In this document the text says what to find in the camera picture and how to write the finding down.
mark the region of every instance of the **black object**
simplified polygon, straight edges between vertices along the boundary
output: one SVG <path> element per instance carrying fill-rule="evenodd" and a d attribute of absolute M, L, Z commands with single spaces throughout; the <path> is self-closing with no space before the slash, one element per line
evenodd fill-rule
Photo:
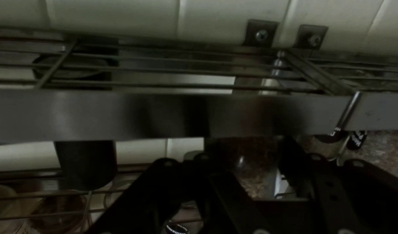
<path fill-rule="evenodd" d="M 110 182 L 117 170 L 112 140 L 54 142 L 66 183 L 75 190 L 96 190 Z"/>
<path fill-rule="evenodd" d="M 350 134 L 350 140 L 347 142 L 346 148 L 351 151 L 357 151 L 366 140 L 366 131 L 352 131 Z"/>
<path fill-rule="evenodd" d="M 244 46 L 270 47 L 273 44 L 277 22 L 251 20 L 247 25 Z"/>
<path fill-rule="evenodd" d="M 326 26 L 300 25 L 295 47 L 304 49 L 320 49 L 326 33 Z"/>
<path fill-rule="evenodd" d="M 330 144 L 342 140 L 346 135 L 346 131 L 333 131 L 330 135 L 314 135 L 314 138 L 322 143 Z"/>
<path fill-rule="evenodd" d="M 278 142 L 278 169 L 299 200 L 253 202 L 232 174 L 197 155 L 154 161 L 88 229 L 88 234 L 156 234 L 195 200 L 200 234 L 398 234 L 398 178 L 360 160 L 337 166 Z"/>

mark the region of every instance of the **metal shelf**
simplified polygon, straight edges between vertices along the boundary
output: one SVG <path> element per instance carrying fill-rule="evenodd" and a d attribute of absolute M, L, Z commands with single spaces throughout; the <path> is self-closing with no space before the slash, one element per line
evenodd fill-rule
<path fill-rule="evenodd" d="M 398 130 L 398 59 L 17 31 L 4 68 L 0 143 Z"/>

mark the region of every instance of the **metal post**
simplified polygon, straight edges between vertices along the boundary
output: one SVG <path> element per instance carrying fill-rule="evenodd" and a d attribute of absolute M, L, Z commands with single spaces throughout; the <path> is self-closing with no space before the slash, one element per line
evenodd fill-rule
<path fill-rule="evenodd" d="M 318 85 L 326 94 L 330 95 L 352 95 L 355 92 L 353 88 L 344 85 L 342 81 L 335 79 L 322 69 L 314 66 L 305 59 L 298 56 L 295 52 L 286 51 L 281 52 L 279 56 L 283 56 L 292 68 L 299 70 L 304 77 L 314 83 Z"/>
<path fill-rule="evenodd" d="M 35 85 L 35 88 L 43 88 L 46 82 L 53 77 L 53 74 L 58 70 L 58 68 L 66 61 L 66 59 L 71 55 L 72 49 L 78 44 L 78 40 L 74 40 L 69 44 L 66 51 L 59 56 L 59 59 L 50 66 L 50 69 L 44 73 L 43 78 Z"/>

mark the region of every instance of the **stainless steel rack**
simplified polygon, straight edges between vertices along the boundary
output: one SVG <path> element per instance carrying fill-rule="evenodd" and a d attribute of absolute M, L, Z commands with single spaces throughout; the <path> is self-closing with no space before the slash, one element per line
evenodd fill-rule
<path fill-rule="evenodd" d="M 334 130 L 398 130 L 398 57 L 0 29 L 0 143 Z M 7 186 L 44 179 L 61 174 L 0 173 Z M 0 202 L 83 203 L 0 221 L 84 220 L 104 211 L 88 208 L 92 196 L 122 190 L 18 191 Z"/>
<path fill-rule="evenodd" d="M 0 172 L 0 233 L 83 233 L 148 165 L 119 165 L 115 178 L 95 191 L 70 190 L 58 169 Z M 200 226 L 192 204 L 180 208 L 173 218 L 183 226 Z"/>

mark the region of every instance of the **black metal frame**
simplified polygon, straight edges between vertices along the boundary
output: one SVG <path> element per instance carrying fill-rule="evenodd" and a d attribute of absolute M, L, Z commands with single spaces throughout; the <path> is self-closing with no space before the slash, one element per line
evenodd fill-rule
<path fill-rule="evenodd" d="M 186 200 L 199 207 L 201 234 L 398 233 L 398 178 L 360 160 L 337 166 L 311 157 L 291 138 L 278 146 L 278 169 L 298 200 L 253 202 L 231 173 L 204 155 L 183 164 L 158 160 L 87 233 L 156 234 Z"/>

